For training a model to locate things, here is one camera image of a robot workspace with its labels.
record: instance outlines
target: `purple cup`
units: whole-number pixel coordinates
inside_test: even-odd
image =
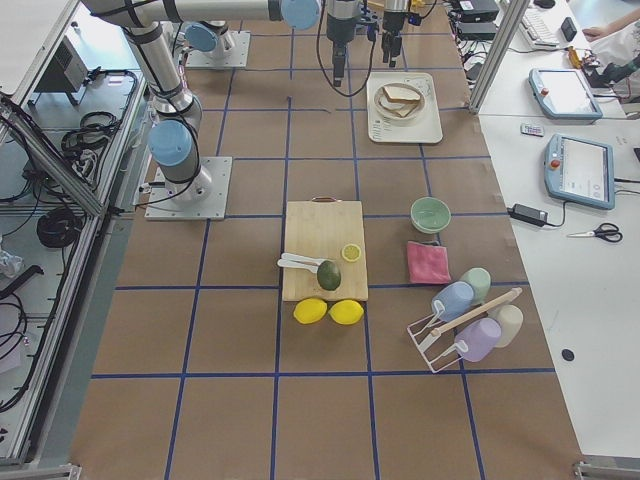
[[[456,335],[456,350],[465,360],[479,362],[496,346],[501,335],[498,322],[489,317],[481,318]],[[467,345],[467,351],[458,346],[461,341]]]

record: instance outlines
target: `keyboard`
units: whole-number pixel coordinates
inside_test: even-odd
[[[525,10],[520,22],[520,32],[532,50],[555,50],[560,46],[557,35],[551,33],[538,10]]]

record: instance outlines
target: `avocado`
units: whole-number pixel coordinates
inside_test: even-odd
[[[335,290],[340,286],[340,269],[331,260],[325,260],[318,267],[318,283],[324,290]]]

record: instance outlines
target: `white plastic cup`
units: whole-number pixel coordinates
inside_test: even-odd
[[[509,345],[520,331],[524,320],[522,311],[511,304],[496,307],[489,311],[487,315],[495,319],[502,329],[502,335],[498,343],[496,343],[496,348],[504,348]]]

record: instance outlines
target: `white plastic spoon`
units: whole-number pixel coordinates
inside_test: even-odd
[[[280,260],[278,260],[278,266],[284,267],[284,268],[302,268],[303,270],[309,270],[311,273],[316,273],[316,274],[318,273],[317,265],[298,263],[298,262],[294,262],[292,260],[287,260],[284,258],[281,258]]]
[[[304,255],[296,255],[295,253],[283,253],[280,255],[282,260],[293,260],[294,262],[306,262],[312,263],[314,265],[320,265],[322,262],[326,260],[326,258],[311,258],[305,257]]]

